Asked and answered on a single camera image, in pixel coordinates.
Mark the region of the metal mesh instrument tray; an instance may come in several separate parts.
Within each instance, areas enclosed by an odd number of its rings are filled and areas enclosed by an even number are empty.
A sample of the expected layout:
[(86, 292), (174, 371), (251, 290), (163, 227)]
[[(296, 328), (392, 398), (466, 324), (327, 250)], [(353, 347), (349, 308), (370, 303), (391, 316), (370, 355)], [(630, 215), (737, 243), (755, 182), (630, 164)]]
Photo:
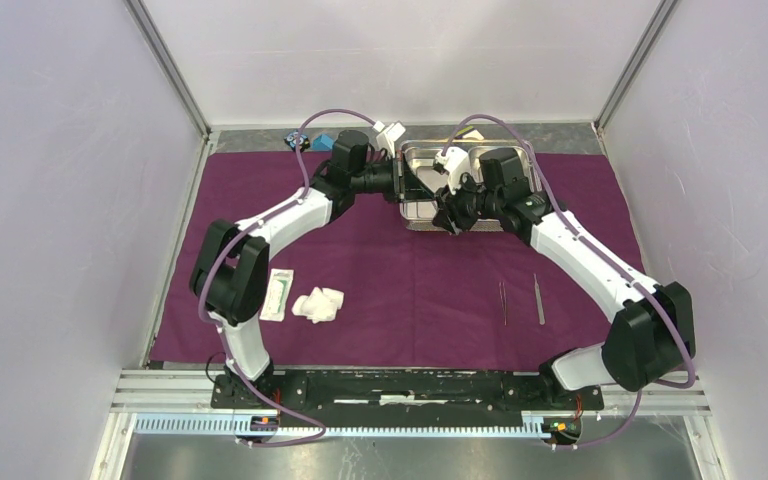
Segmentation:
[[(403, 153), (402, 153), (402, 146), (405, 143), (407, 143), (407, 142), (415, 142), (415, 141), (441, 142), (441, 143), (444, 144), (444, 146), (446, 144), (445, 140), (407, 140), (407, 141), (403, 142), (401, 144), (401, 146), (400, 146), (399, 154), (400, 154), (400, 157), (402, 159), (404, 159)], [(521, 147), (516, 140), (501, 140), (501, 139), (496, 139), (496, 140), (491, 139), (491, 140), (483, 140), (483, 141), (456, 141), (455, 140), (453, 142), (453, 144), (452, 144), (452, 147), (459, 147), (459, 148), (462, 148), (463, 150), (466, 150), (467, 152), (469, 152), (469, 150), (472, 147), (478, 147), (478, 146), (518, 146), (518, 147)], [(536, 175), (535, 180), (538, 182), (538, 190), (537, 191), (541, 191), (543, 189), (542, 182), (539, 179), (536, 171), (534, 170), (533, 164), (532, 164), (532, 169), (533, 169), (533, 173)], [(402, 205), (400, 205), (400, 213), (401, 213), (401, 216), (402, 216)], [(404, 218), (403, 218), (403, 220), (404, 220), (404, 224), (405, 224), (406, 228), (408, 230), (411, 230), (411, 231), (427, 231), (427, 232), (431, 232), (431, 231), (438, 231), (438, 232), (440, 232), (441, 231), (440, 228), (437, 228), (437, 227), (435, 227), (432, 224), (432, 221), (431, 221), (431, 224), (428, 225), (425, 222), (422, 222), (422, 223), (419, 223), (419, 222), (408, 223)]]

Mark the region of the thin curved steel tweezers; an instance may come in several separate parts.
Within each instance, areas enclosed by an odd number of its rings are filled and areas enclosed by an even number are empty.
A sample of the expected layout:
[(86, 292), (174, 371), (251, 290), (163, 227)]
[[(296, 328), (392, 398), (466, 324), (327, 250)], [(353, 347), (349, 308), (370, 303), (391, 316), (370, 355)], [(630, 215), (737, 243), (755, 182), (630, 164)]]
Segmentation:
[(503, 318), (503, 326), (507, 327), (507, 325), (508, 325), (508, 302), (507, 302), (507, 290), (506, 290), (506, 285), (505, 285), (504, 281), (500, 281), (499, 282), (498, 289), (499, 289), (499, 299), (500, 299), (502, 318)]

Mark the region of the purple cloth wrap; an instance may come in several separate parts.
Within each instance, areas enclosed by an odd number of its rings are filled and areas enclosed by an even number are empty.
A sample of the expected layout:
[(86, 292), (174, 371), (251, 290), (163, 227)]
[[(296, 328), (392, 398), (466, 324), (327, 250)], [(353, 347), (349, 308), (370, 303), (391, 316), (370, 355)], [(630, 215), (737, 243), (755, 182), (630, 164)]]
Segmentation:
[[(217, 359), (221, 341), (197, 314), (189, 279), (209, 224), (256, 215), (301, 186), (290, 152), (217, 153), (206, 162), (150, 357)], [(294, 271), (293, 297), (328, 287), (345, 294), (331, 322), (289, 315), (265, 321), (278, 365), (446, 367), (533, 371), (564, 351), (603, 341), (600, 308), (550, 260), (504, 233), (458, 236), (408, 230), (399, 208), (361, 195), (334, 223), (305, 235), (272, 262)], [(540, 326), (533, 275), (546, 325)], [(503, 326), (498, 285), (507, 290)]]

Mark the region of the steel forceps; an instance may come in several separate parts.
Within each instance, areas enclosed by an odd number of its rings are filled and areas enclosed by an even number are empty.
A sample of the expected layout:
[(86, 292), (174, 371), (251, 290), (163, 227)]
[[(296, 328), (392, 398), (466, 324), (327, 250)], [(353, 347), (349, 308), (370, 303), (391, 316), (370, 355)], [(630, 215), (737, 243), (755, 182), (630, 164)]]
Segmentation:
[(540, 326), (546, 325), (546, 319), (545, 319), (545, 311), (544, 311), (544, 305), (542, 300), (542, 292), (541, 292), (541, 286), (539, 283), (538, 275), (535, 273), (533, 275), (534, 280), (534, 295), (535, 295), (535, 304), (536, 304), (536, 310), (537, 310), (537, 317), (538, 322)]

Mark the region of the white gauze wad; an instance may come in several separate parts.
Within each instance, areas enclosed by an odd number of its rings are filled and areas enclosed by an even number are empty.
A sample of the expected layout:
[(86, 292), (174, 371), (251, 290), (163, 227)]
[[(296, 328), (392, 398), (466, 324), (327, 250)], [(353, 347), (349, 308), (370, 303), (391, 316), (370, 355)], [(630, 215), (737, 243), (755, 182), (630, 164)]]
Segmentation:
[(340, 290), (315, 287), (310, 294), (301, 295), (291, 308), (295, 316), (305, 317), (312, 323), (333, 321), (344, 304), (345, 294)]

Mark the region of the suture packet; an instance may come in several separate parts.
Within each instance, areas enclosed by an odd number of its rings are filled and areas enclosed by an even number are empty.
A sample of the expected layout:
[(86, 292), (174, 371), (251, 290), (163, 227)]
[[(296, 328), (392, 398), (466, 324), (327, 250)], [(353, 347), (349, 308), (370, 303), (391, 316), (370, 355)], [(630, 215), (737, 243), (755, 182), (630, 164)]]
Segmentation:
[(259, 314), (261, 321), (282, 322), (284, 320), (293, 280), (294, 271), (291, 269), (270, 271), (265, 300)]

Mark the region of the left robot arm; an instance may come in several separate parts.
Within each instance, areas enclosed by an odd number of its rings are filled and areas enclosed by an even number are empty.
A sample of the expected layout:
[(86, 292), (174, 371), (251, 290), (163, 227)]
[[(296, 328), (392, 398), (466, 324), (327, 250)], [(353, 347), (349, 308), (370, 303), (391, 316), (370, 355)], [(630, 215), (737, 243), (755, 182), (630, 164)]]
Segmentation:
[(360, 131), (344, 130), (330, 156), (290, 198), (254, 217), (209, 225), (189, 287), (198, 299), (199, 317), (217, 329), (227, 368), (238, 377), (235, 392), (248, 406), (262, 407), (274, 394), (274, 381), (267, 375), (272, 360), (258, 320), (266, 304), (271, 259), (336, 221), (364, 194), (379, 194), (395, 204), (433, 197), (403, 157), (373, 147)]

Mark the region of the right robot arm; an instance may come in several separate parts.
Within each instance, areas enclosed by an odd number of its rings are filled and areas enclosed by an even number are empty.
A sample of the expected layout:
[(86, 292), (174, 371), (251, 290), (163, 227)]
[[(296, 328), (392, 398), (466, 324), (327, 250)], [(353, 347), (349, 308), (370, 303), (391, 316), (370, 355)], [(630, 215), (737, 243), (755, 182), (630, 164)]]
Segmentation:
[(536, 190), (516, 148), (472, 157), (449, 147), (433, 168), (446, 175), (435, 194), (433, 223), (452, 234), (494, 219), (572, 278), (610, 321), (606, 339), (547, 361), (537, 382), (540, 400), (562, 408), (591, 385), (637, 392), (684, 368), (695, 381), (692, 298), (678, 282), (660, 284), (631, 267), (563, 209), (547, 188)]

